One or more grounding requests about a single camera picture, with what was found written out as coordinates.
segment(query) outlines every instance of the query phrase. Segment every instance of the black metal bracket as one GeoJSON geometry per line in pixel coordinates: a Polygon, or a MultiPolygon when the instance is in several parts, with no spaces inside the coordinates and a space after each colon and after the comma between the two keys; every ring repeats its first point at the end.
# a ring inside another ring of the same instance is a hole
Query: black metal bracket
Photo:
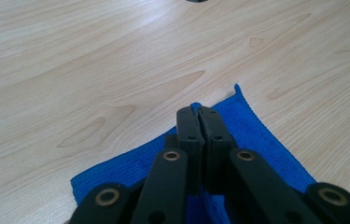
{"type": "Polygon", "coordinates": [[[238,148],[215,110],[188,106],[176,119],[145,180],[95,188],[69,223],[186,223],[187,196],[201,186],[224,195],[231,223],[350,223],[349,192],[327,183],[292,189],[260,154],[238,148]]]}

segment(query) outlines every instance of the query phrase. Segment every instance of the wooden surface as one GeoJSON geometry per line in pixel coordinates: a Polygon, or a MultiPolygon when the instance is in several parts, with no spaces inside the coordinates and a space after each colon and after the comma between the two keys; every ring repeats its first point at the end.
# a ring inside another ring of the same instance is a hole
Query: wooden surface
{"type": "Polygon", "coordinates": [[[0,1],[0,223],[64,223],[70,179],[239,83],[350,191],[350,1],[0,1]]]}

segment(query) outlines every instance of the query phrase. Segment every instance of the blue cloth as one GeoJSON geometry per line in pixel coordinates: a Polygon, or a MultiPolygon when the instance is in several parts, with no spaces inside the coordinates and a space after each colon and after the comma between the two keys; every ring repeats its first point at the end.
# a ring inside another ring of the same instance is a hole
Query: blue cloth
{"type": "MultiPolygon", "coordinates": [[[[256,150],[292,188],[305,192],[306,187],[315,182],[253,113],[238,85],[235,85],[233,96],[213,108],[223,118],[238,146],[256,150]]],[[[164,136],[173,133],[175,128],[75,176],[71,184],[77,203],[98,185],[112,182],[130,187],[146,177],[155,154],[163,149],[164,136]]],[[[189,196],[187,222],[230,223],[223,203],[222,196],[211,196],[207,193],[202,196],[189,196]]]]}

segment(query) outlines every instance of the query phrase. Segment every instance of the light wood tabletop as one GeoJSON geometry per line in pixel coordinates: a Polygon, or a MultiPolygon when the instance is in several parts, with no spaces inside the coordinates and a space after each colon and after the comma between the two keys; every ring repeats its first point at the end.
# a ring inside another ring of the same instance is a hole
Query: light wood tabletop
{"type": "Polygon", "coordinates": [[[73,176],[234,83],[350,191],[350,1],[0,0],[0,223],[64,223],[73,176]]]}

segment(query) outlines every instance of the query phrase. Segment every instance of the metal ring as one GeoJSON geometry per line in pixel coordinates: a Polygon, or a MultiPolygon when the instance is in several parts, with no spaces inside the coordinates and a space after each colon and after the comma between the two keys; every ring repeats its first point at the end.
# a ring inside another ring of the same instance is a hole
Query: metal ring
{"type": "Polygon", "coordinates": [[[163,153],[163,158],[167,161],[177,161],[178,159],[180,159],[180,153],[176,151],[167,151],[163,153]]]}
{"type": "Polygon", "coordinates": [[[328,203],[332,203],[338,206],[345,206],[348,204],[346,197],[335,189],[322,188],[318,193],[319,196],[328,203]]]}
{"type": "Polygon", "coordinates": [[[101,206],[108,206],[115,203],[119,199],[119,191],[117,189],[103,189],[100,191],[96,197],[95,202],[101,206]],[[106,193],[113,193],[114,196],[110,200],[104,200],[102,196],[106,193]]]}
{"type": "Polygon", "coordinates": [[[255,158],[251,152],[245,150],[238,152],[236,156],[243,161],[252,161],[255,158]]]}

